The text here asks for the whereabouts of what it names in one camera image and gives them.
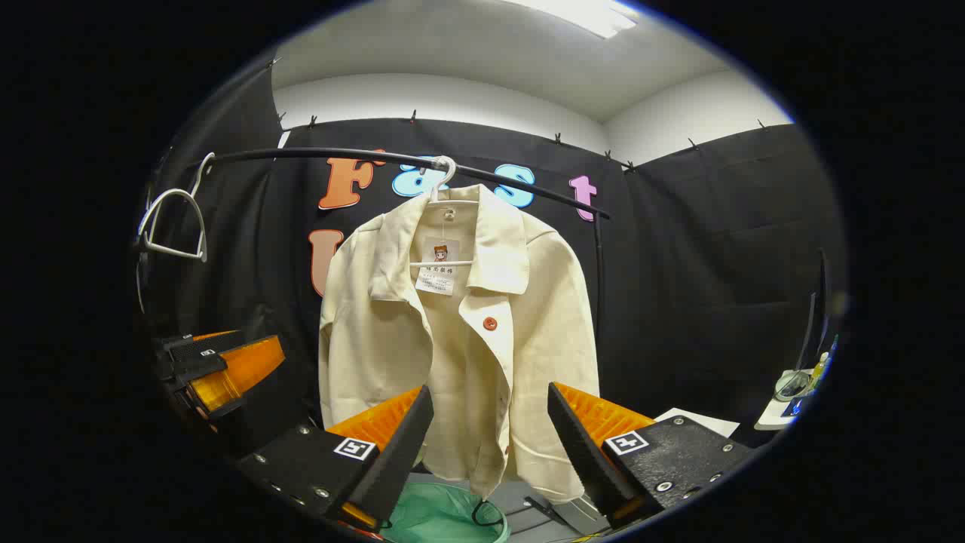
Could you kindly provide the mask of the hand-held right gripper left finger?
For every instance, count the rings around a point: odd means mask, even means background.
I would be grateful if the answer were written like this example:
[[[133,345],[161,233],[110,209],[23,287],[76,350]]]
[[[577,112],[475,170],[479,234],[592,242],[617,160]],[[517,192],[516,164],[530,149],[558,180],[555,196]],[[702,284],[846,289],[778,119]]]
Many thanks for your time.
[[[235,466],[308,519],[380,532],[417,463],[433,416],[430,389],[417,386],[328,430],[296,423]]]

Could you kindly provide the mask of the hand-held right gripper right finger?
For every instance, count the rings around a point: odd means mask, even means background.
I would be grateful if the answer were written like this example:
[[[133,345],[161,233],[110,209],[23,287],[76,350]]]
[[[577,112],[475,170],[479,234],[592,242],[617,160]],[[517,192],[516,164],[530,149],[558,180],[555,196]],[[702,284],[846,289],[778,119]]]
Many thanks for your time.
[[[755,452],[692,416],[656,422],[561,382],[548,385],[547,412],[612,529],[693,501]]]

